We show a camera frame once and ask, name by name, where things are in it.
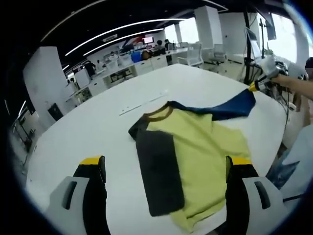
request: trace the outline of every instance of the white pillar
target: white pillar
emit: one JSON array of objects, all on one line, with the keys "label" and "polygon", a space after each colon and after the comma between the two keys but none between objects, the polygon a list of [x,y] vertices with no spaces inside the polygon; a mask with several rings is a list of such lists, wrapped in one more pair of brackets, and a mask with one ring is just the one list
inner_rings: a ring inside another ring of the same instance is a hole
[{"label": "white pillar", "polygon": [[217,9],[209,6],[200,7],[195,10],[195,17],[202,48],[213,48],[214,44],[223,44]]},{"label": "white pillar", "polygon": [[296,64],[305,68],[305,63],[309,58],[309,42],[298,24],[294,24],[295,38],[297,41],[297,60]]},{"label": "white pillar", "polygon": [[182,43],[182,38],[181,38],[181,32],[180,32],[180,26],[179,24],[175,24],[175,31],[176,31],[176,35],[177,35],[177,40],[179,43]]},{"label": "white pillar", "polygon": [[63,91],[67,85],[56,47],[40,47],[23,70],[24,82],[39,116],[39,121],[48,129],[55,120],[48,108],[56,103],[63,115],[67,113]]}]

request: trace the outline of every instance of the black sleeve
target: black sleeve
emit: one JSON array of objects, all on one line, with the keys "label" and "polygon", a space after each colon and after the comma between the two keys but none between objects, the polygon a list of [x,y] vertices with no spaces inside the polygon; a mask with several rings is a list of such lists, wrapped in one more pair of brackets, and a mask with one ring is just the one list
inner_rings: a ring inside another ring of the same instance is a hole
[{"label": "black sleeve", "polygon": [[136,136],[141,176],[151,216],[184,207],[184,195],[173,136],[162,131],[141,131]]},{"label": "black sleeve", "polygon": [[145,120],[143,117],[141,117],[129,130],[128,134],[131,135],[131,137],[136,140],[137,133],[141,131],[145,131],[148,127],[149,122]]}]

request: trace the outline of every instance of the office desk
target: office desk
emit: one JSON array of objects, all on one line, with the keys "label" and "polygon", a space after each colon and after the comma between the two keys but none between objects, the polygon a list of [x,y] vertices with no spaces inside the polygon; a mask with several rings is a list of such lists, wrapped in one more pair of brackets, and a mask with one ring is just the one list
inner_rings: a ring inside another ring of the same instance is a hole
[{"label": "office desk", "polygon": [[[182,53],[186,53],[188,50],[188,48],[178,48],[176,50],[169,50],[169,51],[166,51],[166,54],[165,55],[160,55],[160,56],[157,56],[157,57],[166,57],[168,55],[178,55],[178,54],[182,54]],[[98,71],[95,76],[93,76],[92,78],[92,81],[85,85],[84,87],[80,88],[78,91],[76,91],[75,93],[73,93],[71,96],[68,97],[68,100],[74,98],[77,94],[79,94],[81,91],[83,91],[84,89],[86,89],[93,81],[97,80],[97,79],[106,79],[108,77],[110,77],[112,74],[114,73],[117,73],[119,71],[122,71],[124,69],[130,69],[132,74],[134,74],[135,76],[137,76],[137,71],[135,69],[135,65],[138,65],[140,63],[142,63],[143,61],[139,61],[139,62],[136,62],[136,63],[130,63],[129,65],[126,65],[126,66],[119,66],[117,69],[115,70],[109,70],[109,69],[103,69],[103,70],[100,70]]]},{"label": "office desk", "polygon": [[[215,106],[247,87],[180,64],[125,81],[87,100],[42,134],[30,158],[26,189],[43,211],[49,194],[66,176],[73,175],[84,158],[101,154],[106,159],[106,212],[111,234],[187,235],[170,216],[150,216],[135,142],[128,130],[143,113],[156,110],[167,100],[186,106]],[[263,93],[256,92],[255,98],[249,117],[219,123],[242,131],[257,172],[265,176],[282,141],[286,114],[278,102]],[[224,207],[197,223],[193,235],[207,234],[225,220]]]}]

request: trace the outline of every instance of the human hand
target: human hand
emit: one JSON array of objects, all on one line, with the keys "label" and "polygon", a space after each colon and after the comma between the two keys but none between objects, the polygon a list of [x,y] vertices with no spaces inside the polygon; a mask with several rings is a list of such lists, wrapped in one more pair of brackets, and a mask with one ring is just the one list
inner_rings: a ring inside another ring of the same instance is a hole
[{"label": "human hand", "polygon": [[278,83],[282,87],[289,87],[289,83],[290,83],[291,79],[292,78],[290,78],[288,76],[279,74],[277,77],[272,78],[271,81],[274,83]]}]

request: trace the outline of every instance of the ceiling light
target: ceiling light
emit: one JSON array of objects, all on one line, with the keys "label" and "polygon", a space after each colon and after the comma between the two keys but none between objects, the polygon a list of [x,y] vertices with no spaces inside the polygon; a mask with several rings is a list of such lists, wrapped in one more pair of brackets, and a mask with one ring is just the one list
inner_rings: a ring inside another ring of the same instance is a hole
[{"label": "ceiling light", "polygon": [[63,70],[63,71],[66,70],[68,66],[69,66],[69,65],[66,65],[62,70]]},{"label": "ceiling light", "polygon": [[10,111],[9,111],[9,108],[8,108],[8,104],[6,103],[6,99],[4,100],[4,103],[5,103],[5,107],[6,107],[7,111],[8,111],[8,114],[11,115]]},{"label": "ceiling light", "polygon": [[112,40],[112,41],[110,41],[110,42],[108,42],[108,43],[105,43],[105,44],[99,46],[99,47],[96,47],[95,49],[92,49],[91,51],[88,51],[87,53],[84,54],[84,56],[85,56],[85,55],[88,55],[89,53],[91,53],[91,52],[93,52],[93,51],[95,51],[95,50],[97,50],[97,49],[99,49],[99,48],[101,48],[101,47],[104,47],[104,46],[106,46],[106,45],[108,45],[108,44],[114,43],[114,42],[116,42],[116,41],[118,41],[118,40],[121,40],[121,39],[124,39],[124,38],[128,38],[128,37],[132,37],[132,36],[138,35],[138,34],[149,33],[149,32],[154,32],[154,31],[160,31],[160,30],[163,30],[163,29],[164,29],[164,28],[152,29],[152,30],[148,30],[148,31],[143,31],[143,32],[139,32],[139,33],[130,34],[130,35],[127,35],[127,36],[125,36],[125,37],[121,37],[121,38]]},{"label": "ceiling light", "polygon": [[126,28],[126,27],[129,27],[129,26],[133,26],[133,25],[137,25],[137,24],[145,24],[145,23],[151,23],[151,22],[158,22],[158,21],[184,21],[185,19],[181,19],[181,18],[169,18],[169,19],[156,19],[156,20],[149,20],[149,21],[141,21],[141,22],[137,22],[137,23],[131,23],[131,24],[127,24],[127,25],[124,25],[124,26],[121,26],[121,27],[118,27],[118,28],[115,28],[115,29],[111,29],[107,32],[104,32],[104,33],[101,33],[93,38],[90,38],[89,40],[81,43],[80,45],[78,45],[77,47],[75,47],[73,50],[69,51],[68,53],[65,54],[65,56],[68,56],[69,54],[71,54],[73,51],[75,51],[76,49],[80,48],[82,45],[85,45],[86,43],[92,41],[93,39],[96,39],[98,37],[101,37],[105,34],[108,34],[108,33],[111,33],[111,32],[114,32],[114,31],[117,31],[119,29],[122,29],[122,28]]},{"label": "ceiling light", "polygon": [[68,20],[69,18],[71,18],[72,16],[78,14],[79,12],[81,12],[81,11],[83,11],[83,10],[85,10],[85,9],[87,9],[87,8],[89,8],[89,7],[91,7],[91,6],[94,6],[94,5],[98,4],[98,3],[101,3],[101,2],[103,2],[103,1],[105,1],[105,0],[98,0],[98,1],[95,1],[95,2],[93,2],[93,3],[91,3],[91,4],[87,5],[87,6],[84,6],[83,8],[80,8],[80,9],[78,9],[78,10],[76,10],[76,11],[71,12],[71,14],[70,14],[69,16],[67,16],[65,19],[63,19],[62,21],[60,21],[56,26],[54,26],[54,27],[40,40],[40,42],[42,42],[47,36],[49,36],[50,33],[52,33],[57,27],[59,27],[61,24],[63,24],[65,21],[67,21],[67,20]]},{"label": "ceiling light", "polygon": [[24,108],[25,103],[26,103],[26,100],[24,101],[24,103],[23,103],[23,105],[22,105],[22,107],[21,107],[21,110],[19,111],[19,115],[18,115],[18,116],[20,116],[20,115],[21,115],[21,113],[22,113],[22,111],[23,111],[23,108]]}]

